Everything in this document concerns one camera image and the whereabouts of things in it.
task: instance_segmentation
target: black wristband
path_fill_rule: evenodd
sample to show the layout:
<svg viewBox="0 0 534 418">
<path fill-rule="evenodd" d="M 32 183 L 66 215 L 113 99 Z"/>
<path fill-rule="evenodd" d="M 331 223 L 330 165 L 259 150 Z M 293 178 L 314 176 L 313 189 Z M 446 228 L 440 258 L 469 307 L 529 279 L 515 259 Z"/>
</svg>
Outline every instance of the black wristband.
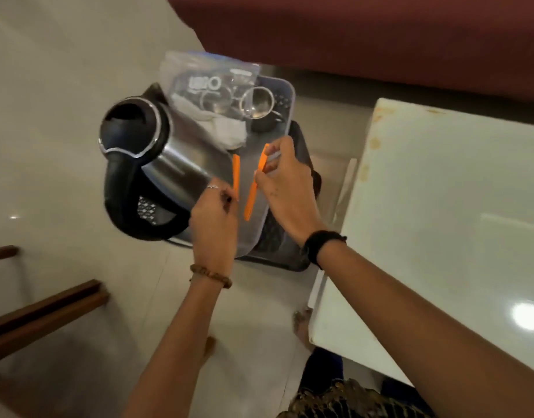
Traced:
<svg viewBox="0 0 534 418">
<path fill-rule="evenodd" d="M 315 264 L 320 269 L 321 266 L 317 263 L 317 254 L 328 241 L 337 239 L 346 243 L 346 236 L 341 236 L 337 232 L 330 232 L 328 230 L 320 230 L 318 232 L 312 233 L 310 237 L 305 241 L 304 247 L 302 248 L 303 254 L 307 255 L 307 258 Z"/>
</svg>

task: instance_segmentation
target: plastic bag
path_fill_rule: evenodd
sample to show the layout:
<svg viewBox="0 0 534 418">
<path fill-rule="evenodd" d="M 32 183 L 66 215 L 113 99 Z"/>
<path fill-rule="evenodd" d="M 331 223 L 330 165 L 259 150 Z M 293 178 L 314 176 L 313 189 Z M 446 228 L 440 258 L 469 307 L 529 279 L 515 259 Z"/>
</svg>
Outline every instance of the plastic bag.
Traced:
<svg viewBox="0 0 534 418">
<path fill-rule="evenodd" d="M 170 107 L 198 122 L 226 150 L 245 144 L 261 66 L 221 55 L 169 51 L 160 64 L 159 83 Z"/>
</svg>

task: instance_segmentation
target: kettle body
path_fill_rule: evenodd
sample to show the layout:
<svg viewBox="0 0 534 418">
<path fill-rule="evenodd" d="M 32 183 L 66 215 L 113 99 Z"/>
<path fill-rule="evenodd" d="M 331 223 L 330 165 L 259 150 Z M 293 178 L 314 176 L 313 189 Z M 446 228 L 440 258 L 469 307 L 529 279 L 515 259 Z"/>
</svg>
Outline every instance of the kettle body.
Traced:
<svg viewBox="0 0 534 418">
<path fill-rule="evenodd" d="M 119 230 L 138 239 L 168 239 L 182 232 L 189 211 L 214 176 L 232 184 L 230 155 L 201 126 L 171 110 L 158 84 L 106 113 L 99 147 L 108 160 L 106 211 Z M 139 217 L 140 197 L 174 217 L 163 224 Z"/>
</svg>

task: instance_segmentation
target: red sofa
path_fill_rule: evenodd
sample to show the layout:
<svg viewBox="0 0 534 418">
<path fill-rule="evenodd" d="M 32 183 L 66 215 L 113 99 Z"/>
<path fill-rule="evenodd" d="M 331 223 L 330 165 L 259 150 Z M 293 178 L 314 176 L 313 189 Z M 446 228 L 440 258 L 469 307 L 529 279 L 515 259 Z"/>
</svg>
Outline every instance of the red sofa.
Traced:
<svg viewBox="0 0 534 418">
<path fill-rule="evenodd" d="M 168 0 L 208 52 L 534 100 L 534 0 Z"/>
</svg>

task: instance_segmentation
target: white table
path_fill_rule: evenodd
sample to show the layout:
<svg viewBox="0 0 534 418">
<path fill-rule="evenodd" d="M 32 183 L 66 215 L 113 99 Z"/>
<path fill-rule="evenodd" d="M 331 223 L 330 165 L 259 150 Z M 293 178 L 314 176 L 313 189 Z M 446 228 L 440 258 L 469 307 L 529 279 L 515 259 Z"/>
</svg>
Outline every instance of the white table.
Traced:
<svg viewBox="0 0 534 418">
<path fill-rule="evenodd" d="M 379 100 L 342 233 L 534 369 L 534 126 Z M 312 343 L 410 384 L 331 280 L 318 284 Z"/>
</svg>

